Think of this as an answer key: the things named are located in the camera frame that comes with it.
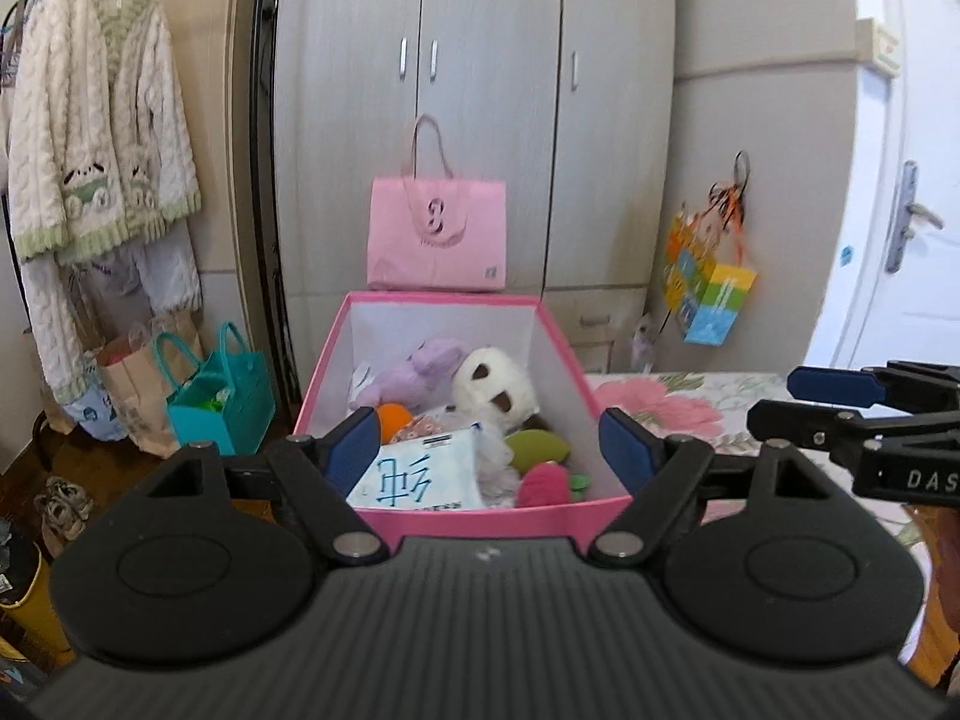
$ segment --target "orange ball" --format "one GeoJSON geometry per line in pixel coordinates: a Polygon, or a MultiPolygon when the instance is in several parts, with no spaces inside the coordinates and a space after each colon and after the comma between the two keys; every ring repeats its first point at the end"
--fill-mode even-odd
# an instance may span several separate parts
{"type": "Polygon", "coordinates": [[[414,415],[400,403],[383,403],[376,407],[380,419],[380,443],[387,445],[397,433],[414,421],[414,415]]]}

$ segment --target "silver bolt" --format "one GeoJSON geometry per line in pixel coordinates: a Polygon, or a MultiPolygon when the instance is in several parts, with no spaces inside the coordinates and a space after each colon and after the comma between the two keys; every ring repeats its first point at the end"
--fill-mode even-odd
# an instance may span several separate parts
{"type": "Polygon", "coordinates": [[[636,557],[643,551],[643,539],[636,533],[613,531],[604,533],[594,542],[597,549],[607,557],[636,557]]]}
{"type": "Polygon", "coordinates": [[[352,533],[340,533],[337,538],[334,538],[333,548],[338,555],[359,560],[362,557],[376,555],[381,543],[377,536],[373,536],[373,533],[353,531],[352,533]]]}

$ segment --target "white plush toy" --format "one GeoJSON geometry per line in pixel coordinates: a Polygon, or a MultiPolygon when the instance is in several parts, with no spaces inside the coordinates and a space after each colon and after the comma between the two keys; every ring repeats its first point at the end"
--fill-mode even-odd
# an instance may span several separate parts
{"type": "Polygon", "coordinates": [[[500,349],[470,353],[453,374],[453,403],[459,413],[515,431],[539,411],[529,377],[500,349]]]}

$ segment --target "floral tablecloth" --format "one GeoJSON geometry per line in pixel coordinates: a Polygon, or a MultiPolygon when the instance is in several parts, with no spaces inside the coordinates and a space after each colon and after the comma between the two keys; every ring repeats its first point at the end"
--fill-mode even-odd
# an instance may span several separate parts
{"type": "MultiPolygon", "coordinates": [[[[773,373],[659,373],[589,376],[601,408],[625,410],[658,436],[687,433],[731,455],[754,454],[760,443],[747,431],[747,411],[758,400],[792,400],[786,381],[773,373]]],[[[806,452],[839,487],[851,491],[851,476],[834,466],[824,452],[806,452]]],[[[910,550],[923,571],[929,591],[932,566],[930,552],[920,529],[899,504],[856,498],[896,539],[910,550]]],[[[742,508],[742,503],[711,504],[707,518],[723,517],[742,508]]],[[[920,642],[920,627],[926,603],[901,651],[901,661],[912,658],[920,642]]]]}

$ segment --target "teal bag handle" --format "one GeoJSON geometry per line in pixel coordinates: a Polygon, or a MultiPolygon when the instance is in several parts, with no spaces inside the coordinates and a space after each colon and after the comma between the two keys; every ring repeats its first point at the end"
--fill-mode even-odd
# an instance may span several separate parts
{"type": "Polygon", "coordinates": [[[237,343],[240,344],[240,354],[250,354],[250,348],[233,322],[224,322],[220,325],[220,356],[223,358],[224,377],[227,379],[230,392],[235,392],[237,387],[233,381],[233,371],[230,370],[229,360],[227,360],[227,357],[229,357],[229,354],[227,354],[227,333],[232,333],[237,343]]]}
{"type": "Polygon", "coordinates": [[[162,341],[170,341],[170,343],[173,343],[174,346],[184,354],[184,357],[190,362],[190,365],[193,365],[197,370],[203,367],[203,363],[197,359],[197,355],[193,353],[193,350],[189,346],[186,346],[186,341],[176,333],[163,332],[154,338],[154,359],[157,360],[157,367],[166,377],[166,380],[170,382],[170,386],[174,389],[174,392],[179,392],[184,386],[184,382],[178,383],[175,381],[174,375],[171,374],[170,368],[167,367],[167,361],[163,359],[163,352],[160,351],[160,343],[162,341]]]}

